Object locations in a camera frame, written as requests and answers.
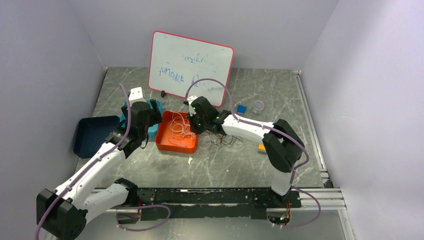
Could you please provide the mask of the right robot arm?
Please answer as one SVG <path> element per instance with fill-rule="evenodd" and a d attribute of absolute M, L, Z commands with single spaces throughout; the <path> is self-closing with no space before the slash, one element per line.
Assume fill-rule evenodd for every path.
<path fill-rule="evenodd" d="M 232 114 L 229 110 L 218 111 L 203 96 L 192 95 L 184 103 L 188 106 L 190 129 L 195 134 L 210 132 L 237 136 L 263 145 L 274 168 L 270 202 L 275 207 L 288 202 L 292 174 L 305 145 L 287 121 L 262 122 Z"/>

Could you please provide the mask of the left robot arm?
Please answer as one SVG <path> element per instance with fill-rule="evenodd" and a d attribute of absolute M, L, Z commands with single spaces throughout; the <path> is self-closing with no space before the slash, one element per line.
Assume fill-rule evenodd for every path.
<path fill-rule="evenodd" d="M 135 101 L 123 106 L 125 120 L 101 145 L 97 153 L 72 177 L 55 190 L 43 189 L 36 197 L 35 239 L 41 229 L 60 240 L 76 239 L 85 226 L 115 206 L 132 208 L 140 203 L 138 186 L 119 178 L 105 191 L 91 194 L 107 171 L 122 163 L 148 142 L 149 127 L 162 122 L 156 100 Z"/>

